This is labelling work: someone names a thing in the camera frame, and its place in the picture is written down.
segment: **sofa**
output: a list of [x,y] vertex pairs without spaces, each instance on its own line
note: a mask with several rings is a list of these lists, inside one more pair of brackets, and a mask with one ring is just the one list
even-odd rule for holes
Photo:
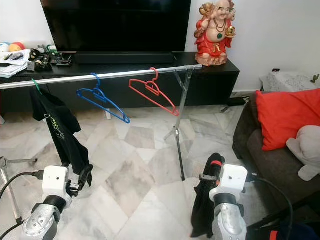
[[[256,94],[250,96],[243,109],[233,136],[233,151],[241,159],[249,173],[257,173],[280,188],[296,206],[301,203],[319,215],[320,175],[306,182],[298,176],[304,166],[286,148],[263,151],[263,135],[258,121]],[[257,188],[269,211],[288,207],[283,196],[271,187],[259,183]]]

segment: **television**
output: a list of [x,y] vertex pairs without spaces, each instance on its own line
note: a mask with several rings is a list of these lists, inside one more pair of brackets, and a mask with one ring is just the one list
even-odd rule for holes
[[191,0],[41,0],[59,52],[185,50]]

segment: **marble floor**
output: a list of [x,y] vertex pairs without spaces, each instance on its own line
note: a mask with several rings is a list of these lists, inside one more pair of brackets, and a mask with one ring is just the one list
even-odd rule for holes
[[[75,136],[89,151],[94,165],[92,186],[73,199],[58,225],[55,239],[77,240],[188,240],[194,187],[208,157],[220,153],[229,164],[242,165],[232,150],[232,137],[243,107],[187,107],[180,126],[186,180],[181,181],[174,137],[164,141],[176,117],[160,108],[125,109],[126,124],[107,120],[100,110],[77,112],[82,131]],[[7,159],[38,158],[36,164],[8,166],[8,174],[59,165],[60,159],[44,122],[31,113],[12,113],[0,125],[0,156]],[[31,176],[12,183],[22,217],[41,202],[42,182]],[[261,220],[266,209],[255,186],[246,183],[241,195],[247,225]],[[15,224],[5,194],[0,206],[0,234]],[[18,239],[17,228],[6,240]]]

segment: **red cushion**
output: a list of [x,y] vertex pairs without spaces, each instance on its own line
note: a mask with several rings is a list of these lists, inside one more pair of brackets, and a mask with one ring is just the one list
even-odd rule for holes
[[262,125],[262,150],[286,146],[306,125],[320,126],[320,89],[299,92],[256,91],[258,119]]

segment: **white wall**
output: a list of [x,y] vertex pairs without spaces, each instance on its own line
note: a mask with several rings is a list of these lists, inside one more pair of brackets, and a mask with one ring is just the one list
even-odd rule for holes
[[[193,34],[199,7],[209,1],[192,0],[187,52],[197,50]],[[259,89],[259,76],[273,68],[320,72],[320,0],[233,1],[237,36],[228,55],[241,70],[235,91]],[[53,43],[40,0],[0,0],[0,41],[21,41],[27,47]]]
[[[281,71],[320,73],[320,0],[233,0],[237,36],[229,59],[241,70],[235,91],[259,89],[259,76]],[[201,18],[192,0],[185,51],[197,50],[193,36]]]

